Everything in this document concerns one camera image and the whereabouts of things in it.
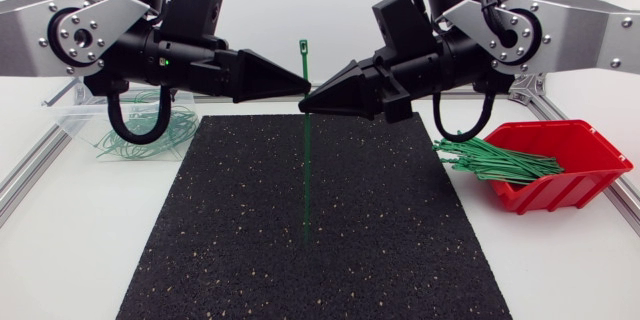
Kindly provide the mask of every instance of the green wire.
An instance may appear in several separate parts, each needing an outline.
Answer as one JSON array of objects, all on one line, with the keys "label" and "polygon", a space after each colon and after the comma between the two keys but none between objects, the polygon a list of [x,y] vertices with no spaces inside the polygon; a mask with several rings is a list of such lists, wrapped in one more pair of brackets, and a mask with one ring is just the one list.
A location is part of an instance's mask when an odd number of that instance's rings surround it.
[{"label": "green wire", "polygon": [[527,185],[543,176],[564,172],[555,158],[502,149],[479,138],[464,143],[443,139],[435,141],[433,149],[457,155],[456,159],[441,162],[453,164],[457,171],[472,172],[480,180]]},{"label": "green wire", "polygon": [[[144,104],[157,101],[158,90],[141,91],[133,99],[123,99],[122,102]],[[153,128],[157,120],[156,114],[131,114],[126,122],[127,128],[133,133],[144,133]],[[174,106],[171,109],[171,119],[165,133],[155,142],[148,145],[135,145],[124,141],[115,131],[109,131],[94,147],[102,152],[97,157],[105,155],[118,156],[127,160],[143,160],[161,153],[172,151],[179,157],[175,147],[192,139],[198,130],[198,115],[184,106]]]}]

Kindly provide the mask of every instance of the transparent plastic box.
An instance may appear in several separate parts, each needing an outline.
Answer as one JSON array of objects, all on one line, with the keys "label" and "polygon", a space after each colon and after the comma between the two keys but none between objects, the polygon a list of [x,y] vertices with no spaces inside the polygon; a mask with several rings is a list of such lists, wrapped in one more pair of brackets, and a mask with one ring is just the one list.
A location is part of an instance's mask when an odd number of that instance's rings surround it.
[{"label": "transparent plastic box", "polygon": [[[160,88],[151,86],[132,87],[120,95],[122,117],[129,130],[144,134],[153,128],[159,95]],[[175,94],[167,131],[149,145],[130,144],[116,135],[109,122],[106,98],[94,97],[81,82],[58,96],[55,104],[43,105],[58,126],[94,149],[100,161],[181,161],[199,125],[193,94],[186,91]]]}]

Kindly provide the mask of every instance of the speckled black mat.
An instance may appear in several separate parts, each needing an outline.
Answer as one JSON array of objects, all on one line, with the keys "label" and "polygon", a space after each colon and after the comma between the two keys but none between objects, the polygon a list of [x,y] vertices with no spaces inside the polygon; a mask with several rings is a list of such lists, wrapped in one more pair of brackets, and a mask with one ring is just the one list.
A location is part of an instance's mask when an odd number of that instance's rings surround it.
[{"label": "speckled black mat", "polygon": [[119,319],[509,319],[418,117],[207,117]]}]

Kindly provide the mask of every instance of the screw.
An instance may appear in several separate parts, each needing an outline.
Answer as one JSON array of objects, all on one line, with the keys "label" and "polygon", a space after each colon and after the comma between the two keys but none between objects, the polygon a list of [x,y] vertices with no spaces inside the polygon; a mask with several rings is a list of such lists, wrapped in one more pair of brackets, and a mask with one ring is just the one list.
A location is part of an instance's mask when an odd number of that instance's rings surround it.
[{"label": "screw", "polygon": [[631,19],[630,17],[624,18],[624,20],[622,21],[622,27],[628,29],[631,27],[631,25],[633,25],[633,19]]}]

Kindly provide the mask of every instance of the red plastic bin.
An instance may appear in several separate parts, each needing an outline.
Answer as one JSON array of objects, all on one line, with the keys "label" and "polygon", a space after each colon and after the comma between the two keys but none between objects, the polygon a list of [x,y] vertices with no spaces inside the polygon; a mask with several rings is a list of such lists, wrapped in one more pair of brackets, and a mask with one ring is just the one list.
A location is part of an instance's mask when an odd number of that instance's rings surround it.
[{"label": "red plastic bin", "polygon": [[581,120],[507,123],[485,141],[495,146],[555,157],[565,172],[523,186],[489,183],[508,211],[575,206],[582,209],[620,175],[633,169],[607,139]]}]

